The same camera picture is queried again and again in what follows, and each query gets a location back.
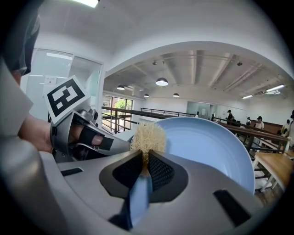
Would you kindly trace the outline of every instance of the ceiling light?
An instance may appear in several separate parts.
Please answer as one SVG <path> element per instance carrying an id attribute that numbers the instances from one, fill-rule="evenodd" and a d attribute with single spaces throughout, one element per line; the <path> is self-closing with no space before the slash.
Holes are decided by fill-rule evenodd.
<path id="1" fill-rule="evenodd" d="M 118 85 L 116 89 L 118 89 L 118 90 L 124 90 L 125 88 L 124 88 L 123 85 Z"/>
<path id="2" fill-rule="evenodd" d="M 51 57 L 66 59 L 66 60 L 70 60 L 70 61 L 73 60 L 73 58 L 71 56 L 64 56 L 64 55 L 59 55 L 59 54 L 54 54 L 54 53 L 46 53 L 46 55 L 51 56 Z"/>
<path id="3" fill-rule="evenodd" d="M 83 4 L 87 5 L 87 6 L 95 8 L 95 6 L 98 4 L 98 2 L 100 0 L 72 0 L 72 1 L 83 3 Z"/>
<path id="4" fill-rule="evenodd" d="M 250 98 L 250 97 L 252 97 L 253 95 L 248 95 L 248 96 L 245 96 L 245 97 L 243 97 L 242 99 L 247 99 L 247 98 Z"/>
<path id="5" fill-rule="evenodd" d="M 165 78 L 158 78 L 156 81 L 156 85 L 158 86 L 167 86 L 169 83 Z"/>
<path id="6" fill-rule="evenodd" d="M 277 89 L 283 88 L 284 86 L 285 86 L 284 84 L 281 84 L 281 85 L 278 85 L 276 87 L 273 87 L 273 88 L 270 88 L 270 89 L 266 90 L 266 92 L 277 90 Z"/>

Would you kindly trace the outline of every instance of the brush bristles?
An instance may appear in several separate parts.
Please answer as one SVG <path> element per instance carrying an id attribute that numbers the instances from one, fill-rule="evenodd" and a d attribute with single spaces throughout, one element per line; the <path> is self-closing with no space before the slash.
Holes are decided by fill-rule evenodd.
<path id="1" fill-rule="evenodd" d="M 149 161 L 149 150 L 165 152 L 165 139 L 165 131 L 158 124 L 142 122 L 138 125 L 130 149 L 143 152 L 143 168 L 145 168 Z"/>

